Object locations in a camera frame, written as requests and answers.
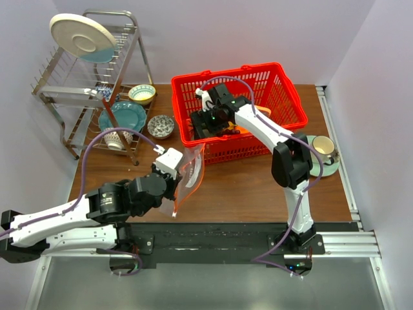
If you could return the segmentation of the clear zip top bag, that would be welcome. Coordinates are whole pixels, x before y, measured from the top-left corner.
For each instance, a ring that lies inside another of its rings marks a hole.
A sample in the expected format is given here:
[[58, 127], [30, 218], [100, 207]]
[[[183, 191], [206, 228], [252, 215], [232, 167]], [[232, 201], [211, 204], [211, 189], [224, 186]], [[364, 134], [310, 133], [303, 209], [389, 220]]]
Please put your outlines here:
[[200, 187], [205, 172], [204, 150], [204, 143], [184, 149], [183, 161], [179, 168], [182, 178], [175, 190], [176, 199], [172, 201], [163, 198], [160, 206], [160, 211], [165, 215], [175, 218], [179, 208]]

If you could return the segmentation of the red plastic shopping basket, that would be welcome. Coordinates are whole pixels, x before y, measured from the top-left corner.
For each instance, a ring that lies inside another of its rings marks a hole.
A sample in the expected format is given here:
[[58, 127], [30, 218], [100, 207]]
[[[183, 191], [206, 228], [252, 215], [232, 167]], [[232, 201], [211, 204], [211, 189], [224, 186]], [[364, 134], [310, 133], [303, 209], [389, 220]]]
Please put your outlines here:
[[231, 160], [268, 154], [269, 150], [246, 129], [233, 136], [194, 139], [194, 129], [190, 115], [201, 110], [201, 101], [196, 99], [195, 91], [207, 80], [214, 78], [205, 90], [224, 83], [235, 97], [251, 98], [248, 87], [228, 77], [243, 80], [254, 92], [254, 105], [265, 107], [271, 111], [270, 119], [285, 129], [295, 131], [308, 123], [307, 115], [301, 105], [299, 95], [283, 67], [279, 63], [262, 63], [243, 65], [221, 71], [202, 71], [193, 74], [175, 76], [171, 80], [172, 108], [179, 127], [182, 144], [195, 147], [204, 144], [204, 162], [220, 163]]

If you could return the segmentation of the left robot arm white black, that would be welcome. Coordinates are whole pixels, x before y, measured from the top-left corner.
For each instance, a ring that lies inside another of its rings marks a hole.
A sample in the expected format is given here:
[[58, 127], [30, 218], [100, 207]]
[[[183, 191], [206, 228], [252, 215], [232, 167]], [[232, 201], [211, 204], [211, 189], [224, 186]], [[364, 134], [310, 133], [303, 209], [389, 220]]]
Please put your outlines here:
[[174, 201], [182, 179], [178, 172], [151, 169], [145, 176], [105, 183], [77, 200], [42, 212], [3, 212], [1, 227], [8, 237], [1, 240], [1, 258], [21, 264], [43, 254], [82, 248], [136, 253], [126, 221], [160, 207], [164, 199]]

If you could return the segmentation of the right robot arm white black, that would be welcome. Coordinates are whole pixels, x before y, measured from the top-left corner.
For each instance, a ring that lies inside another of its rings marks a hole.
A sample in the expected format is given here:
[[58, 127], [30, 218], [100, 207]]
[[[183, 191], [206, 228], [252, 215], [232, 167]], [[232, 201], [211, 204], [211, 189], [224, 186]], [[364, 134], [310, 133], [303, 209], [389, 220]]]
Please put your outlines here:
[[206, 131], [217, 134], [233, 123], [248, 130], [271, 152], [271, 174], [284, 189], [288, 209], [287, 230], [276, 244], [303, 253], [316, 235], [308, 198], [312, 158], [307, 136], [275, 124], [258, 110], [253, 99], [234, 97], [223, 83], [210, 90], [197, 88], [195, 95], [202, 102], [201, 110], [190, 115], [197, 138], [204, 138]]

